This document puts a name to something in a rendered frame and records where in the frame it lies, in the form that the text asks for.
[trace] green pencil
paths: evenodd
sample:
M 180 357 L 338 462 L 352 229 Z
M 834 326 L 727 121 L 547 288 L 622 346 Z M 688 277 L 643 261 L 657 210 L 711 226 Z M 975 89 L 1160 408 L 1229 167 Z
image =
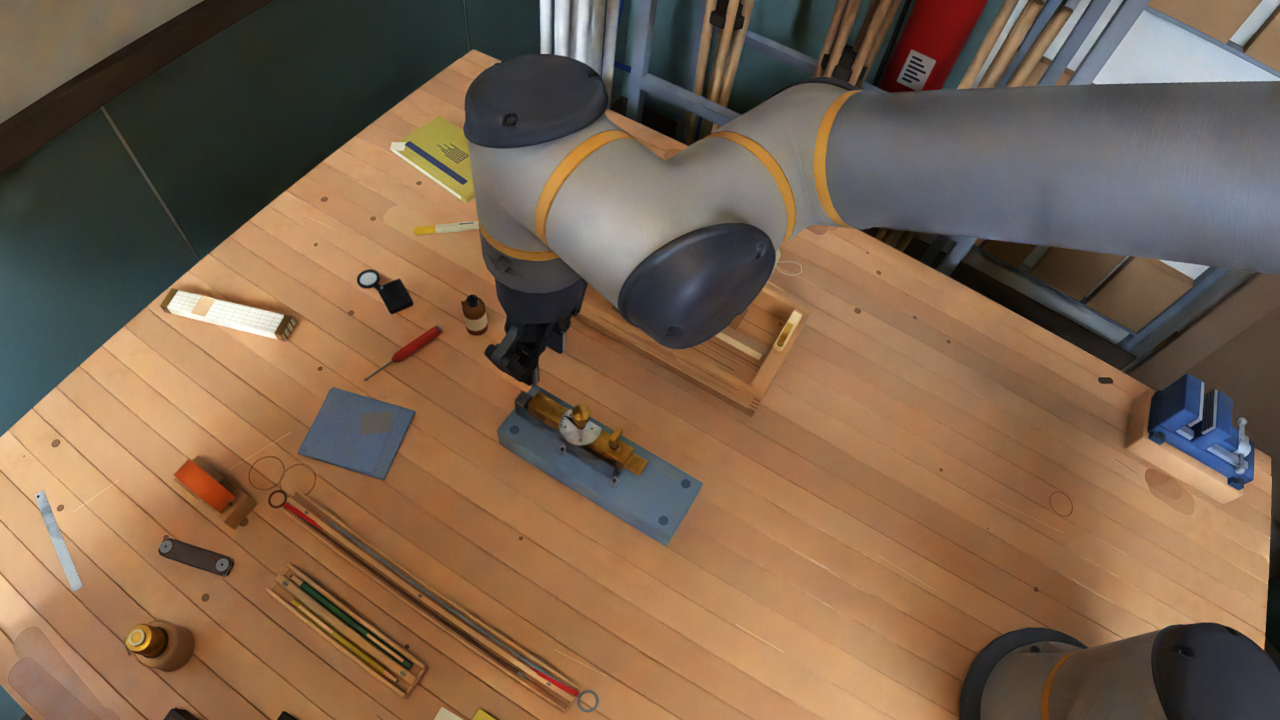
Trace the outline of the green pencil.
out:
M 346 612 L 343 612 L 340 607 L 338 607 L 337 605 L 334 605 L 333 602 L 330 602 L 329 598 L 326 598 L 325 596 L 323 596 L 319 592 L 316 592 L 315 588 L 312 588 L 311 585 L 308 585 L 306 583 L 298 583 L 298 587 L 302 588 L 302 592 L 310 594 L 316 602 L 319 602 L 321 606 L 324 606 L 324 609 L 328 610 L 330 615 L 333 615 L 334 618 L 342 620 L 352 630 L 356 630 L 357 633 L 360 633 L 361 637 L 364 637 L 366 641 L 369 641 L 378 650 L 383 651 L 384 655 L 387 655 L 388 657 L 390 657 L 396 662 L 399 662 L 399 665 L 402 667 L 404 667 L 406 670 L 412 670 L 413 669 L 413 664 L 410 662 L 408 660 L 406 660 L 403 655 L 401 655 L 401 653 L 396 652 L 394 650 L 392 650 L 390 647 L 388 647 L 387 643 L 383 642 L 381 638 L 379 638 L 378 635 L 370 633 L 367 628 L 365 628 L 364 625 L 361 625 L 360 623 L 357 623 L 356 619 L 352 618 L 351 615 L 347 615 Z

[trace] yellow book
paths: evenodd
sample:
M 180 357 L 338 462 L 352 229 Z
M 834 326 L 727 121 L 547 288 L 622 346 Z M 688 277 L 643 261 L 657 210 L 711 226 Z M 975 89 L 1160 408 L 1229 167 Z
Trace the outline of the yellow book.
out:
M 392 152 L 458 200 L 470 202 L 476 196 L 471 181 L 471 146 L 462 128 L 449 120 L 435 118 L 404 140 L 393 142 Z

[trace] robotic arm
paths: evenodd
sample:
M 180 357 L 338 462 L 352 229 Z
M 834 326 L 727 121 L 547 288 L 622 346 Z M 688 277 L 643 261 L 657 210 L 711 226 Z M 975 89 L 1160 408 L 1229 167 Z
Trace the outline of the robotic arm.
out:
M 657 342 L 716 336 L 810 225 L 900 227 L 1280 273 L 1272 83 L 783 90 L 669 160 L 586 65 L 526 55 L 466 96 L 489 357 L 536 382 L 590 283 Z

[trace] white folding ruler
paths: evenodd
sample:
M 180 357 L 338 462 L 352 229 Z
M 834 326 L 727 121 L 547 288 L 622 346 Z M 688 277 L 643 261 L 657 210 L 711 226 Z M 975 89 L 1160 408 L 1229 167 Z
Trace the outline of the white folding ruler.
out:
M 72 562 L 72 553 L 67 551 L 67 541 L 63 539 L 63 530 L 58 527 L 58 520 L 54 519 L 54 509 L 49 506 L 49 498 L 45 497 L 45 492 L 36 493 L 36 505 L 40 507 L 40 514 L 45 516 L 45 527 L 49 528 L 49 539 L 54 541 L 54 552 L 58 553 L 58 561 L 63 564 L 63 573 L 67 575 L 67 582 L 72 584 L 72 592 L 76 592 L 84 587 L 79 582 L 79 573 L 76 571 L 76 564 Z

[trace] red screwdriver handle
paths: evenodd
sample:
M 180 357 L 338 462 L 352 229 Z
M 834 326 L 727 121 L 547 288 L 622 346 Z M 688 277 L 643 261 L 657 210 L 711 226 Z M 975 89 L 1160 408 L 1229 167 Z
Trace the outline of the red screwdriver handle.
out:
M 440 337 L 440 325 L 426 331 L 425 333 L 417 336 L 417 340 L 399 348 L 396 355 L 392 355 L 392 363 L 399 363 L 408 359 L 410 355 L 422 350 L 422 346 L 431 342 L 433 340 Z

